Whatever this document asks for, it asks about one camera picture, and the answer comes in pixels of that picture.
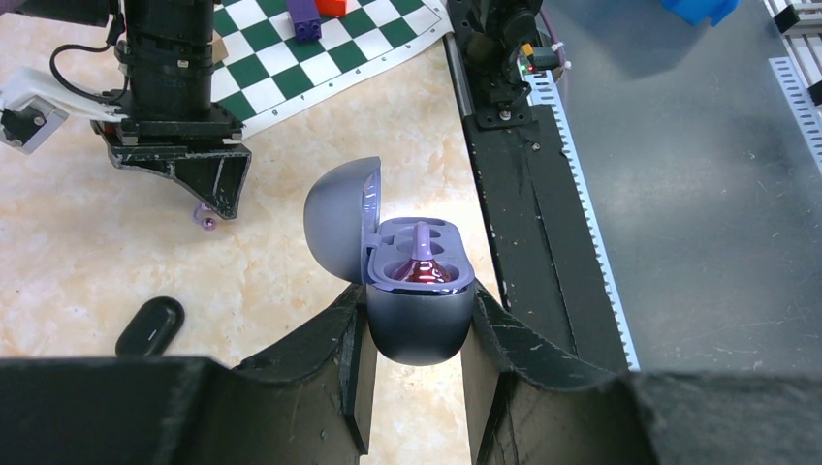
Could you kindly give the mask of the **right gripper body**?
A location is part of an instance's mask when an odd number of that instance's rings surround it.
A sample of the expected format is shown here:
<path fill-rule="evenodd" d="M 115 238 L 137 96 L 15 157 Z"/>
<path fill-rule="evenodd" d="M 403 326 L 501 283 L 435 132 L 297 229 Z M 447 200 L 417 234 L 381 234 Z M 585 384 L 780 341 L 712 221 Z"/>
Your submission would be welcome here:
<path fill-rule="evenodd" d="M 243 123 L 224 106 L 213 103 L 193 119 L 169 120 L 129 117 L 123 110 L 117 122 L 90 122 L 94 134 L 108 147 L 112 164 L 119 169 L 172 173 L 175 162 L 248 161 L 251 151 L 242 143 Z"/>

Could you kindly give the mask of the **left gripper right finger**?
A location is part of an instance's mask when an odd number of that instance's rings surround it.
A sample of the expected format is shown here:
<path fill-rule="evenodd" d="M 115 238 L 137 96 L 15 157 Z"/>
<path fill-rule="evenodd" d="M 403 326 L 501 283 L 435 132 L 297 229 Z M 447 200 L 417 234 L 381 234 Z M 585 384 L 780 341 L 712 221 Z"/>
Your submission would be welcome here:
<path fill-rule="evenodd" d="M 475 464 L 817 464 L 821 380 L 614 374 L 535 333 L 483 287 L 461 349 Z"/>

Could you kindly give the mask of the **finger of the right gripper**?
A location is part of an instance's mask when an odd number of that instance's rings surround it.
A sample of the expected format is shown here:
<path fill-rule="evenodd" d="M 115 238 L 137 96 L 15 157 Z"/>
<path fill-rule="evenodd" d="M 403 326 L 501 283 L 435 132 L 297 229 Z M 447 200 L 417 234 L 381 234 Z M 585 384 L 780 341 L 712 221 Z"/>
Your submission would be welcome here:
<path fill-rule="evenodd" d="M 234 220 L 251 160 L 244 145 L 197 147 L 171 161 L 171 176 L 220 218 Z"/>

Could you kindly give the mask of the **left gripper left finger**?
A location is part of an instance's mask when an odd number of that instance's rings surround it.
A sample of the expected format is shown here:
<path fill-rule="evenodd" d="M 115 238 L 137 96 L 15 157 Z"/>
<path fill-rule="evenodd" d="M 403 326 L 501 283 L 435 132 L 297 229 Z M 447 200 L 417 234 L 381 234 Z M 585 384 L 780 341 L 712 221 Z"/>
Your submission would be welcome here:
<path fill-rule="evenodd" d="M 364 287 L 226 367 L 207 357 L 5 358 L 5 464 L 356 464 L 376 351 Z"/>

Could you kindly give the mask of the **purple earbud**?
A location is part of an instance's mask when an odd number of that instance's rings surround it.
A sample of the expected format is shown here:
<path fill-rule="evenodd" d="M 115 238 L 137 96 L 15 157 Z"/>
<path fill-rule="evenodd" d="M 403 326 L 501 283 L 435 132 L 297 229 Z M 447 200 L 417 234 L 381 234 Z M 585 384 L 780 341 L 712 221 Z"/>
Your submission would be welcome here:
<path fill-rule="evenodd" d="M 216 228 L 217 221 L 212 215 L 212 210 L 204 203 L 194 208 L 192 220 L 205 231 L 213 231 Z"/>
<path fill-rule="evenodd" d="M 453 274 L 434 258 L 431 229 L 427 223 L 418 222 L 412 230 L 408 259 L 389 276 L 401 282 L 418 284 L 445 284 L 454 280 Z"/>

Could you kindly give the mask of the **grey purple earbud case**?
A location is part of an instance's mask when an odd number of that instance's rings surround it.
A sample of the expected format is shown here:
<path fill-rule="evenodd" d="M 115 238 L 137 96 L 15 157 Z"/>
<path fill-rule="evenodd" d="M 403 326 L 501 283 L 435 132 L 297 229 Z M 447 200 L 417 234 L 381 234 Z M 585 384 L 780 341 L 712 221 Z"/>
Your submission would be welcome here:
<path fill-rule="evenodd" d="M 306 245 L 331 275 L 362 285 L 372 339 L 396 363 L 439 364 L 461 348 L 470 327 L 475 271 L 458 227 L 431 217 L 383 220 L 381 161 L 361 158 L 323 174 L 303 206 Z M 389 274 L 408 259 L 413 227 L 427 223 L 434 258 L 454 276 L 418 284 Z"/>

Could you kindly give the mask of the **black earbud charging case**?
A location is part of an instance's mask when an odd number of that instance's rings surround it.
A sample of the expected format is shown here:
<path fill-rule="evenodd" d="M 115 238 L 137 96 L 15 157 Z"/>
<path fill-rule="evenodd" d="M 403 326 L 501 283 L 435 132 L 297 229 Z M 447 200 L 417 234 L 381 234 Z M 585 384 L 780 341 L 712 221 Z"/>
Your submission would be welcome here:
<path fill-rule="evenodd" d="M 119 335 L 118 357 L 158 357 L 171 345 L 185 321 L 183 305 L 170 296 L 146 301 Z"/>

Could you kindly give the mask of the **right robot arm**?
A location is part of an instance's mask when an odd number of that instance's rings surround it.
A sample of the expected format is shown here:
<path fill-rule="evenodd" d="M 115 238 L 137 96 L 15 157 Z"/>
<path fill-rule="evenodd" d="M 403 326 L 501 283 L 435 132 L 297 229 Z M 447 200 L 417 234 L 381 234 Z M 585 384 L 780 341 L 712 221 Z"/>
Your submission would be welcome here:
<path fill-rule="evenodd" d="M 123 84 L 92 91 L 56 66 L 1 87 L 1 140 L 35 151 L 70 116 L 86 119 L 121 170 L 167 178 L 220 218 L 236 218 L 252 154 L 241 120 L 211 97 L 211 1 L 5 1 L 5 13 L 104 27 Z"/>

